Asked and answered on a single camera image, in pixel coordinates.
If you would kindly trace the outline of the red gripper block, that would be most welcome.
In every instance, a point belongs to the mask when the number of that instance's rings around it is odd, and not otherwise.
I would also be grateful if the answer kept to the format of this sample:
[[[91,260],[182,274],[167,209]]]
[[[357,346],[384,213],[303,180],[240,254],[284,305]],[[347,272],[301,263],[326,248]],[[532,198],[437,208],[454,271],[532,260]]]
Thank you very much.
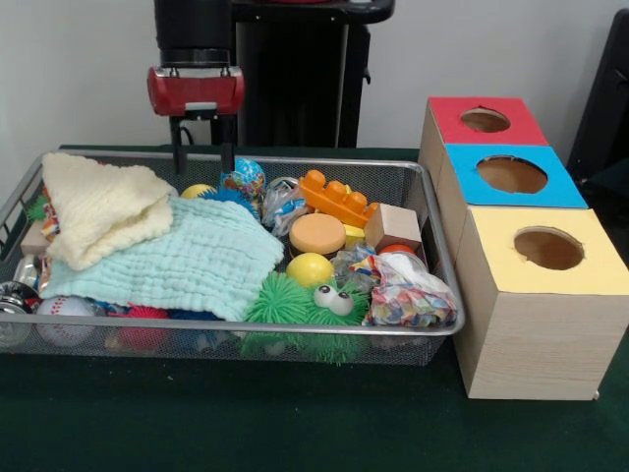
[[[147,91],[156,115],[171,118],[171,141],[175,172],[187,169],[182,120],[193,112],[236,115],[245,99],[245,79],[239,67],[164,68],[147,72]],[[235,170],[236,117],[221,116],[221,166],[224,174]]]

